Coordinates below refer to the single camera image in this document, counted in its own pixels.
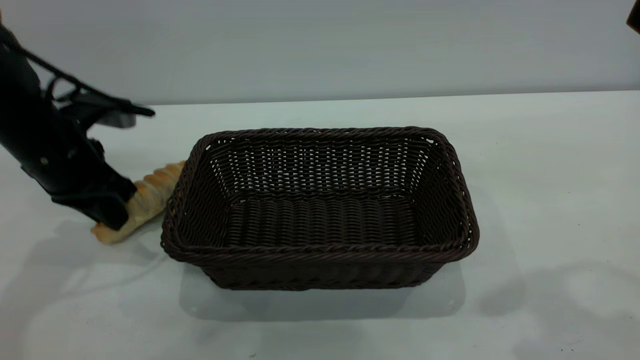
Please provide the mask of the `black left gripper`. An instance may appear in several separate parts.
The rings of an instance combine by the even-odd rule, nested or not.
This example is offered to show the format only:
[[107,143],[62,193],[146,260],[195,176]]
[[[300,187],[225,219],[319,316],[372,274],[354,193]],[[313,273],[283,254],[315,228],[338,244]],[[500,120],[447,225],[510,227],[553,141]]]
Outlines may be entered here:
[[137,186],[105,160],[96,124],[132,128],[137,105],[109,95],[41,59],[1,32],[1,145],[51,196],[112,230],[130,218]]

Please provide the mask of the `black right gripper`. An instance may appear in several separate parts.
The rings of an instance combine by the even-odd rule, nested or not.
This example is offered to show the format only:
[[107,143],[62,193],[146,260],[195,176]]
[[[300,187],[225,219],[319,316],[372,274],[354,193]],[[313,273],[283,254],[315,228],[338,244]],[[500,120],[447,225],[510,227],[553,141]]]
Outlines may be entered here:
[[627,17],[626,25],[634,32],[640,34],[640,0],[636,0]]

